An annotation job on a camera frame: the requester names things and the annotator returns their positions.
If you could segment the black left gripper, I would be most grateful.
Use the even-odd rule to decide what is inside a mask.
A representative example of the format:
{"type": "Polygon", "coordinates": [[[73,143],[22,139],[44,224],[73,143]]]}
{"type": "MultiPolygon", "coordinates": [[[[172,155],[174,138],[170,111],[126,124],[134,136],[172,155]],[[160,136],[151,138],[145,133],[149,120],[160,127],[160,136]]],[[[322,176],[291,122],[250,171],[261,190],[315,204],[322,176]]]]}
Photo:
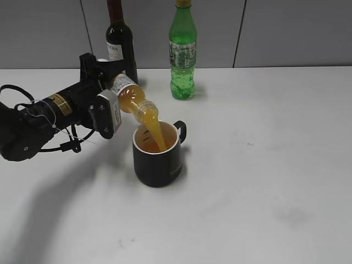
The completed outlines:
{"type": "Polygon", "coordinates": [[[110,89],[118,74],[127,68],[125,60],[97,60],[91,53],[79,56],[80,81],[62,90],[76,123],[95,131],[110,131],[110,111],[107,100],[99,96],[110,89]]]}

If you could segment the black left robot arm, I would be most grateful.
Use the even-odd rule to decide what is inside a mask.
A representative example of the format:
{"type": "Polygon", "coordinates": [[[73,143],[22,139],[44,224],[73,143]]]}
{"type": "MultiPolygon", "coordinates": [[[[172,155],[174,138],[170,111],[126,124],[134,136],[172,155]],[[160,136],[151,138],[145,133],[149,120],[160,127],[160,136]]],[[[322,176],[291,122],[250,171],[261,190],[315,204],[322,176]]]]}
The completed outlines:
{"type": "Polygon", "coordinates": [[[8,161],[31,159],[39,152],[68,151],[78,153],[81,143],[98,132],[111,139],[120,124],[118,96],[111,85],[127,68],[125,60],[100,62],[91,53],[80,59],[79,82],[42,100],[36,100],[24,89],[3,85],[22,93],[29,103],[13,108],[1,104],[1,156],[8,161]],[[68,131],[69,141],[57,148],[44,148],[57,133],[68,131]]]}

